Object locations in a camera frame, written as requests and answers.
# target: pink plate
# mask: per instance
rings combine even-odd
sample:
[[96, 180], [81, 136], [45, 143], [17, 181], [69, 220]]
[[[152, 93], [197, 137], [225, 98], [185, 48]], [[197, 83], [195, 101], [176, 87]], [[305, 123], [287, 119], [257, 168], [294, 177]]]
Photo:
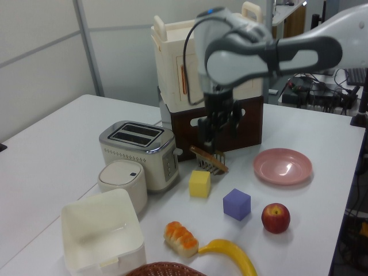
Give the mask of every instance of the pink plate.
[[303, 182], [312, 173], [311, 161], [300, 152], [287, 148], [261, 152], [254, 159], [253, 168], [263, 180], [280, 185]]

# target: wicker basket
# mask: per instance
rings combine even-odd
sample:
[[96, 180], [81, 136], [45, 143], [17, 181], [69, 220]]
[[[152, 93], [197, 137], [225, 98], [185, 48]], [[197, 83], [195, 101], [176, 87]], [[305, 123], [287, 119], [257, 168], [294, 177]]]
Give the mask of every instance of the wicker basket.
[[149, 263], [134, 269], [126, 276], [206, 276], [181, 263]]

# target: brown wooden box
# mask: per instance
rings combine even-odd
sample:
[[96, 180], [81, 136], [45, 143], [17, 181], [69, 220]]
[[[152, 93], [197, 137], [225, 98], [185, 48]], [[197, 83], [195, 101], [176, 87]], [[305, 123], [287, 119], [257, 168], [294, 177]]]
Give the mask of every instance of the brown wooden box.
[[[159, 99], [163, 127], [174, 132], [177, 148], [183, 150], [183, 154], [178, 156], [178, 161], [195, 158], [196, 155], [189, 151], [189, 147], [194, 145], [204, 149], [204, 146], [198, 142], [198, 127], [191, 126], [190, 122], [192, 119], [206, 116], [205, 108], [171, 113], [163, 102], [160, 91]], [[240, 102], [246, 113], [240, 121], [237, 136], [231, 137], [228, 127], [225, 127], [218, 133], [216, 149], [219, 151], [236, 150], [262, 142], [263, 96], [242, 99]]]

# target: small white canister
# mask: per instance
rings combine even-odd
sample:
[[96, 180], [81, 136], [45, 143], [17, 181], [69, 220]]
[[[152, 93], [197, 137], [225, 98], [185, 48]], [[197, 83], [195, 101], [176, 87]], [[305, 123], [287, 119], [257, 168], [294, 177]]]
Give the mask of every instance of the small white canister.
[[137, 214], [147, 203], [144, 169], [138, 162], [130, 160], [111, 162], [100, 172], [98, 186], [103, 193], [113, 189], [126, 190]]

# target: purple cube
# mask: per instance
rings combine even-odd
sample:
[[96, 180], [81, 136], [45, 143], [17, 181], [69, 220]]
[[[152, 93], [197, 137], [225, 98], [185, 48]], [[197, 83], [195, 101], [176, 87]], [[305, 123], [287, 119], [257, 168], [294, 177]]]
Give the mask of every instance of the purple cube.
[[251, 212], [251, 196], [233, 189], [224, 199], [224, 213], [241, 221]]

